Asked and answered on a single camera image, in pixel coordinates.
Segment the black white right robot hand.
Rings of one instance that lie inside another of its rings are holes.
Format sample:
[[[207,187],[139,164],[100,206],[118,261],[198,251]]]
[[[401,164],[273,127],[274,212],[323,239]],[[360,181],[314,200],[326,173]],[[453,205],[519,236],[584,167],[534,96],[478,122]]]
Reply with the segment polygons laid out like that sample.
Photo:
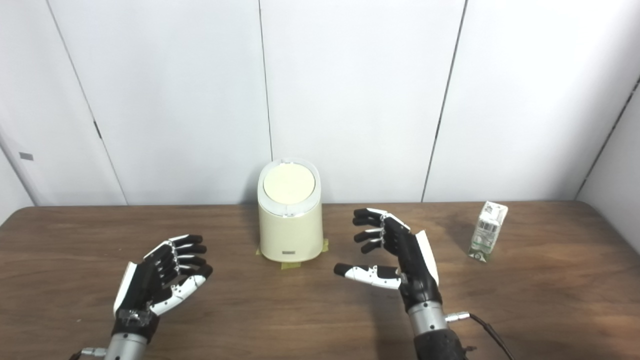
[[[353,212],[355,226],[370,228],[355,234],[366,255],[384,249],[398,260],[396,267],[337,263],[334,273],[345,279],[382,289],[398,290],[406,312],[416,305],[435,302],[442,305],[442,296],[434,270],[434,256],[428,243],[419,241],[410,227],[386,210],[359,208]]]

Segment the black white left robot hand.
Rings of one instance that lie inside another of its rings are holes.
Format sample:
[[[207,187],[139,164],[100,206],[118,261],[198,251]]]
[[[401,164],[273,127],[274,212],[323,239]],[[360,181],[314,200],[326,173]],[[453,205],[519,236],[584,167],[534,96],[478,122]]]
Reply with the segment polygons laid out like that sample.
[[[192,296],[213,273],[201,256],[207,252],[198,234],[169,238],[141,262],[128,262],[113,304],[113,335],[133,334],[150,343],[161,316]]]

